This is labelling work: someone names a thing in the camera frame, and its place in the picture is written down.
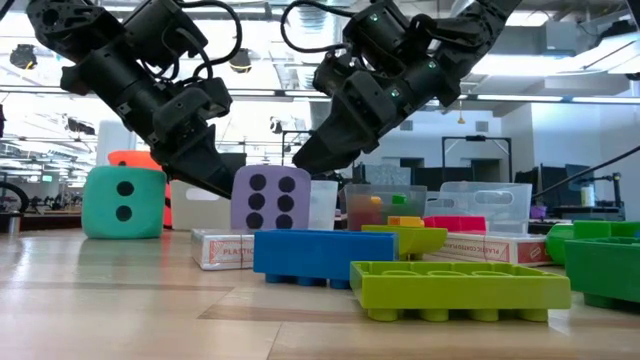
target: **clear plastic container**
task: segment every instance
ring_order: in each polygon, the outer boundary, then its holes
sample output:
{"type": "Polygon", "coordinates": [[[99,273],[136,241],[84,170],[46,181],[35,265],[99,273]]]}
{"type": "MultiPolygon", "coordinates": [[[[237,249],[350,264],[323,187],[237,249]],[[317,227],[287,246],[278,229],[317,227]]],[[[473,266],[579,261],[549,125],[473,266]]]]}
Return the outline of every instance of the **clear plastic container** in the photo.
{"type": "Polygon", "coordinates": [[[389,216],[423,217],[426,203],[426,186],[350,184],[340,192],[340,208],[352,231],[386,225],[389,216]]]}
{"type": "Polygon", "coordinates": [[[531,184],[447,182],[426,213],[484,216],[488,232],[527,234],[531,184]]]}
{"type": "Polygon", "coordinates": [[[337,200],[338,183],[336,181],[311,181],[309,229],[333,230],[337,200]]]}

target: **wooden table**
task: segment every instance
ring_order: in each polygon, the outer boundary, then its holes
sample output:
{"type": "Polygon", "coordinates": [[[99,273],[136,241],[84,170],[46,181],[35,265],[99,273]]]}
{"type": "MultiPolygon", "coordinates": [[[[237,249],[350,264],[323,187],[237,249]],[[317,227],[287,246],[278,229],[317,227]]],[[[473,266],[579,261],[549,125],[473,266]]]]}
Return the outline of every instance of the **wooden table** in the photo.
{"type": "Polygon", "coordinates": [[[548,324],[368,320],[350,291],[204,272],[187,233],[0,237],[5,359],[640,359],[640,316],[585,307],[548,324]]]}

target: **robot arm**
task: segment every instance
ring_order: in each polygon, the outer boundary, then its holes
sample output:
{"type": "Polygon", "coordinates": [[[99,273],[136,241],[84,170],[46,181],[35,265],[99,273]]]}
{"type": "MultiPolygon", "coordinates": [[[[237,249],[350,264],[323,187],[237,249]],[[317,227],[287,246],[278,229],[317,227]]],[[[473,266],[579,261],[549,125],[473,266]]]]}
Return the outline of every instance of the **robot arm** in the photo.
{"type": "Polygon", "coordinates": [[[63,68],[62,89],[94,92],[150,146],[170,178],[231,196],[233,174],[214,147],[215,125],[206,123],[229,113],[232,102],[211,69],[240,49],[240,21],[228,5],[146,0],[120,23],[88,0],[31,0],[27,15],[38,41],[75,63],[63,68]],[[236,46],[222,59],[207,58],[207,38],[182,11],[203,5],[223,7],[236,20],[236,46]],[[204,63],[193,77],[174,82],[185,53],[202,56],[204,63]],[[174,73],[164,77],[171,65],[174,73]],[[154,74],[149,66],[162,71],[154,74]],[[207,76],[199,77],[205,69],[207,76]]]}
{"type": "MultiPolygon", "coordinates": [[[[431,99],[451,105],[520,2],[476,0],[455,18],[409,21],[393,0],[381,0],[353,14],[342,32],[346,53],[328,52],[314,76],[314,88],[332,98],[331,115],[293,157],[295,165],[311,173],[347,167],[431,99]],[[430,54],[433,40],[440,45],[430,54]]],[[[315,6],[301,0],[287,10],[300,5],[315,6]]]]}

